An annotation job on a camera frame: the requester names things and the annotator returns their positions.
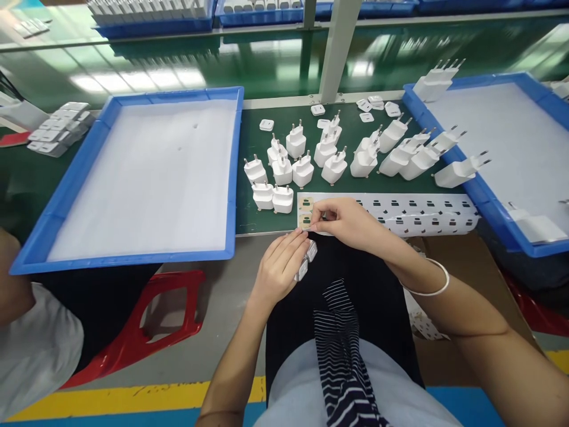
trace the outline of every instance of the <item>white bangle bracelet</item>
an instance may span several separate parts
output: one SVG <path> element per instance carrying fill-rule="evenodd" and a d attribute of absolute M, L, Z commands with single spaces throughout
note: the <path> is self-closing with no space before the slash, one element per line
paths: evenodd
<path fill-rule="evenodd" d="M 412 291 L 412 290 L 409 289 L 409 288 L 406 288 L 406 287 L 403 285 L 403 283 L 401 283 L 401 281 L 399 281 L 399 283 L 401 283 L 401 286 L 403 286 L 404 289 L 407 289 L 409 292 L 411 292 L 411 293 L 414 294 L 414 295 L 419 295 L 420 297 L 436 297 L 437 295 L 440 295 L 440 294 L 442 294 L 443 292 L 445 292 L 446 288 L 449 287 L 449 283 L 450 283 L 449 272 L 446 270 L 446 268 L 445 268 L 441 263 L 439 263 L 439 262 L 437 262 L 437 261 L 435 261 L 435 260 L 432 260 L 431 258 L 425 258 L 425 259 L 428 260 L 428 261 L 431 261 L 433 264 L 438 265 L 438 266 L 441 268 L 441 270 L 445 272 L 446 283 L 445 283 L 445 285 L 444 285 L 441 289 L 439 289 L 439 290 L 436 291 L 436 292 L 433 292 L 432 294 L 422 294 L 421 292 L 415 292 L 415 291 Z"/>

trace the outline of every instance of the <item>woman's left hand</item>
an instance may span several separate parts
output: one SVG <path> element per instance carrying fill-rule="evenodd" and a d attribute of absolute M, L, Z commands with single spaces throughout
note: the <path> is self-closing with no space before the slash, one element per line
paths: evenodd
<path fill-rule="evenodd" d="M 286 297 L 309 247 L 308 233 L 300 228 L 272 242 L 261 259 L 251 299 L 272 309 Z"/>

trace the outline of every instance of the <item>white shirt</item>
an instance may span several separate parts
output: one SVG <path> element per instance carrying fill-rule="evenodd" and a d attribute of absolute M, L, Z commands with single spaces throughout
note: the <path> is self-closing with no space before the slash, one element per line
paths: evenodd
<path fill-rule="evenodd" d="M 0 422 L 58 390 L 81 357 L 79 319 L 39 283 L 32 290 L 34 307 L 0 327 Z"/>
<path fill-rule="evenodd" d="M 461 424 L 425 389 L 414 383 L 391 357 L 360 339 L 379 413 L 394 426 L 456 427 Z M 326 426 L 316 343 L 298 347 L 280 367 L 271 388 L 268 408 L 255 427 Z"/>

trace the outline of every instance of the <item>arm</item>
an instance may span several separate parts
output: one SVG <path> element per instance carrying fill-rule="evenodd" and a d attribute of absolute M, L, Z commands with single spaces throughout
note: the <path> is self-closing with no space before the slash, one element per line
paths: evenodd
<path fill-rule="evenodd" d="M 332 221 L 320 221 L 323 213 Z M 312 215 L 313 231 L 329 232 L 384 259 L 407 288 L 428 294 L 445 284 L 439 267 L 377 223 L 355 200 L 323 200 L 314 205 Z M 451 276 L 442 294 L 414 298 L 451 336 L 506 425 L 569 425 L 569 378 L 513 331 L 482 295 Z"/>
<path fill-rule="evenodd" d="M 16 238 L 0 228 L 0 327 L 20 318 L 36 303 L 28 278 L 8 273 L 19 251 Z"/>
<path fill-rule="evenodd" d="M 213 375 L 196 426 L 243 424 L 263 330 L 273 307 L 296 285 L 294 277 L 309 247 L 307 236 L 307 232 L 294 230 L 275 240 L 265 252 L 245 312 Z"/>

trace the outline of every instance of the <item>black pants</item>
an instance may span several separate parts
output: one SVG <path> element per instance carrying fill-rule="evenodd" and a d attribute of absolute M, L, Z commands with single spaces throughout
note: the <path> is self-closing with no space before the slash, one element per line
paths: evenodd
<path fill-rule="evenodd" d="M 424 387 L 403 288 L 383 260 L 350 248 L 334 237 L 309 234 L 318 253 L 308 273 L 274 308 L 267 324 L 267 401 L 277 371 L 300 345 L 314 339 L 313 310 L 327 310 L 322 292 L 344 278 L 356 309 L 360 338 L 386 352 Z"/>
<path fill-rule="evenodd" d="M 142 289 L 160 265 L 68 270 L 31 277 L 43 284 L 83 326 L 83 349 L 74 373 L 84 369 L 119 335 Z"/>

